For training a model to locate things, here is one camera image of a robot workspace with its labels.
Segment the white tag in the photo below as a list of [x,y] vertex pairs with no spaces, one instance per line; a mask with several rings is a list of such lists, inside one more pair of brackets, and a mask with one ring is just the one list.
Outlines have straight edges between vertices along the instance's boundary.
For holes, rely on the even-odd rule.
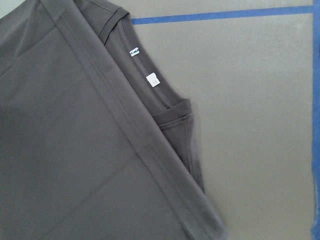
[[138,53],[140,53],[139,48],[136,47],[136,48],[132,49],[129,53],[130,53],[131,57],[133,57],[134,55],[137,55]]
[[152,87],[157,86],[160,83],[159,79],[157,78],[154,72],[146,76],[146,79],[148,80],[148,82],[151,84]]

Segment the seam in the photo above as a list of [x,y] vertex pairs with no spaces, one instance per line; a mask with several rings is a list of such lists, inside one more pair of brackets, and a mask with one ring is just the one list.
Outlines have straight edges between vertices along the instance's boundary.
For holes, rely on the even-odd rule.
[[162,129],[166,129],[166,128],[175,126],[177,124],[180,124],[184,119],[187,119],[191,114],[192,114],[192,112],[188,113],[185,116],[182,116],[182,117],[179,117],[177,119],[174,119],[172,121],[168,121],[166,123],[160,124],[159,127],[162,128]]
[[101,30],[99,31],[99,34],[98,34],[99,37],[100,37],[100,34],[102,33],[102,31],[105,29],[105,27],[106,27],[107,23],[109,22],[109,20],[110,20],[114,15],[115,15],[115,13],[113,12],[111,17],[109,17],[109,18],[106,17],[106,18],[105,18],[105,21],[103,22],[102,27],[101,27]]
[[[126,40],[128,46],[130,47],[130,49],[132,49],[132,46],[131,46],[131,44],[130,44],[128,38],[127,38],[127,35],[126,35],[126,33],[125,33],[125,30],[124,30],[124,28],[123,28],[122,20],[120,20],[119,22],[120,22],[119,25],[120,25],[120,27],[121,27],[121,28],[119,29],[119,30],[120,30],[120,34],[121,34],[121,36],[122,36],[123,38],[125,38],[125,40]],[[143,63],[140,61],[140,59],[139,59],[139,57],[138,57],[137,55],[133,56],[131,59],[132,59],[132,61],[134,62],[135,66],[139,69],[139,71],[140,71],[140,68],[142,68],[146,73],[148,73],[147,69],[145,68],[145,66],[144,66]],[[168,101],[171,106],[173,106],[172,102],[167,98],[166,95],[164,95],[164,93],[160,90],[160,88],[159,88],[158,86],[155,86],[155,88],[156,88],[156,89],[159,91],[159,93],[165,98],[165,100]],[[159,96],[158,96],[158,94],[155,92],[154,88],[151,88],[151,89],[152,89],[152,91],[154,92],[154,94],[158,97],[158,99],[159,99],[161,102],[163,102],[163,100],[160,99]]]
[[187,156],[187,162],[188,162],[188,168],[189,168],[189,172],[192,175],[192,177],[194,178],[194,171],[191,165],[191,154],[190,154],[190,148],[189,148],[189,134],[188,134],[188,126],[187,126],[187,121],[183,121],[183,125],[184,125],[184,131],[185,131],[185,140],[186,140],[186,145],[185,145],[185,151],[186,151],[186,156]]
[[[129,41],[128,41],[128,39],[127,39],[127,36],[126,36],[125,33],[124,33],[124,29],[123,29],[123,26],[122,26],[122,21],[119,20],[119,22],[120,22],[120,24],[119,24],[119,32],[120,32],[121,42],[122,42],[123,46],[127,49],[127,51],[130,51],[130,49],[132,49],[132,46],[131,46],[131,44],[129,43]],[[144,81],[147,82],[147,81],[145,80],[146,77],[145,77],[145,75],[143,74],[143,70],[144,70],[146,73],[148,73],[148,71],[147,71],[143,66],[142,66],[142,67],[143,67],[143,70],[142,70],[141,66],[139,66],[139,65],[137,64],[137,62],[135,61],[136,58],[134,58],[134,57],[135,57],[135,56],[131,57],[131,61],[133,62],[133,64],[136,66],[136,68],[138,69],[138,71],[139,71],[140,74],[142,75]],[[153,92],[153,94],[156,96],[156,98],[157,98],[162,104],[166,105],[166,104],[163,102],[163,100],[159,97],[159,95],[155,92],[155,89],[154,89],[153,87],[149,87],[149,89]]]
[[[53,0],[52,2],[56,5],[56,7],[59,9],[59,11],[60,11],[60,13],[61,13],[62,10],[60,9],[60,7],[59,7],[59,5],[57,4],[57,2],[56,2],[55,0]],[[72,27],[69,25],[69,22],[66,21],[66,19],[64,18],[64,16],[62,16],[61,19],[64,20],[65,26],[72,32],[72,34],[77,37],[77,34],[73,31]],[[101,80],[102,83],[105,85],[105,87],[110,91],[110,89],[109,89],[108,86],[106,85],[105,81],[103,81],[103,78],[107,79],[107,77],[106,77],[106,76],[103,74],[103,72],[99,69],[98,65],[97,65],[96,62],[95,62],[95,59],[92,58],[92,56],[87,52],[87,50],[86,50],[84,47],[82,48],[82,50],[87,53],[87,56],[86,56],[86,57],[94,63],[94,64],[93,64],[92,62],[90,62],[90,65],[91,65],[94,69],[97,69],[97,68],[98,68],[98,73],[99,73],[98,76],[100,77],[100,80]],[[94,83],[92,82],[91,77],[90,77],[89,74],[87,73],[87,71],[86,71],[86,70],[84,70],[84,71],[86,72],[88,78],[90,79],[90,82],[91,82],[92,84],[94,84]],[[114,89],[113,89],[113,87],[112,87],[111,85],[110,85],[110,88],[111,88],[111,89],[113,90],[113,92],[115,93],[116,98],[113,97],[115,103],[118,104],[118,105],[119,105],[119,104],[122,105],[123,108],[121,108],[121,107],[119,106],[119,107],[120,107],[119,109],[123,112],[123,116],[124,116],[125,119],[127,120],[128,124],[130,124],[130,125],[131,125],[131,124],[134,124],[135,127],[133,127],[132,129],[135,131],[135,133],[136,133],[138,136],[140,135],[140,136],[144,139],[144,141],[147,143],[146,136],[145,136],[142,132],[141,132],[141,134],[139,134],[139,132],[138,132],[139,127],[138,127],[137,123],[134,121],[134,119],[131,117],[131,120],[132,120],[132,121],[129,121],[129,119],[128,119],[128,117],[129,117],[128,111],[124,111],[124,110],[123,110],[123,109],[127,109],[127,108],[125,107],[125,105],[124,105],[123,102],[121,101],[121,98],[118,96],[117,92],[114,91]],[[149,152],[149,154],[150,154],[151,156],[153,155],[153,156],[157,156],[157,157],[158,157],[158,154],[157,154],[157,152],[154,150],[154,147],[153,147],[152,145],[149,145],[149,148],[147,148],[146,151]],[[145,165],[146,169],[149,171],[149,173],[150,173],[151,176],[153,177],[155,183],[158,185],[158,187],[159,187],[159,189],[161,190],[164,198],[167,199],[168,204],[172,207],[173,212],[175,213],[176,217],[177,217],[178,220],[180,220],[180,222],[181,222],[182,220],[181,220],[180,216],[179,216],[178,213],[176,212],[176,209],[172,206],[172,204],[171,204],[171,202],[169,201],[167,195],[163,192],[163,189],[162,189],[162,187],[159,185],[158,181],[155,179],[154,174],[151,172],[150,168],[145,164],[145,161],[143,160],[143,158],[142,158],[140,155],[139,155],[139,157],[140,157],[140,159],[142,160],[143,164]],[[210,235],[208,234],[207,230],[202,226],[201,220],[200,220],[200,218],[197,216],[196,212],[195,212],[194,210],[192,210],[191,207],[187,204],[187,202],[186,202],[187,197],[186,197],[185,193],[179,188],[179,186],[177,185],[177,183],[174,181],[172,175],[168,172],[168,170],[167,170],[163,165],[159,164],[157,161],[155,161],[155,163],[159,166],[159,168],[162,170],[162,172],[168,177],[168,179],[170,179],[169,182],[171,183],[171,185],[172,185],[172,186],[174,187],[174,189],[176,190],[176,193],[178,194],[180,200],[184,203],[184,207],[185,207],[186,209],[188,209],[190,213],[193,213],[193,218],[194,218],[194,220],[198,223],[198,227],[203,230],[203,232],[206,234],[206,236],[207,236],[208,238],[210,238]],[[200,213],[202,212],[202,210],[199,209],[199,207],[197,207],[196,205],[195,205],[194,207],[197,208],[197,210],[198,210]]]
[[107,10],[108,12],[115,13],[115,11],[107,8],[106,6],[101,5],[100,3],[98,3],[98,2],[96,2],[94,0],[86,0],[86,1],[91,2],[91,3],[95,4],[95,5],[97,5],[98,7],[102,8],[104,10]]

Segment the gray surface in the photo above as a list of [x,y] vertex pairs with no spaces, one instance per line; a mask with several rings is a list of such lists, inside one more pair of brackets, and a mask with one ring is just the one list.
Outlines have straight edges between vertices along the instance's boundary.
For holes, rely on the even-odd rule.
[[[133,17],[312,4],[113,2]],[[11,6],[0,3],[8,6],[0,8],[3,16]],[[225,221],[229,239],[311,239],[312,15],[135,29],[168,82],[191,99],[206,194]]]
[[0,0],[0,18],[11,12],[13,9],[15,9],[18,5],[20,5],[23,2],[23,0]]

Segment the blue painter's tape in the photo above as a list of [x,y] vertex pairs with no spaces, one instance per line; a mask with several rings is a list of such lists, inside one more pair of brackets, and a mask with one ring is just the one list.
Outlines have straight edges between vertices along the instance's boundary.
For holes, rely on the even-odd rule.
[[320,0],[313,1],[312,171],[315,215],[312,239],[320,240]]
[[132,24],[134,25],[159,24],[159,23],[186,22],[186,21],[199,21],[199,20],[212,20],[212,19],[232,19],[232,18],[260,17],[260,16],[273,16],[273,15],[310,14],[310,13],[313,13],[312,5],[133,18]]

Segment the gray t-shirt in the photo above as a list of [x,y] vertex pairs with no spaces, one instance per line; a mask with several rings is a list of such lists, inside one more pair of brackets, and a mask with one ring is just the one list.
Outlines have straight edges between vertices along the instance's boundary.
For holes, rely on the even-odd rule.
[[0,19],[0,56],[0,238],[226,238],[202,191],[190,100],[127,11],[26,0]]

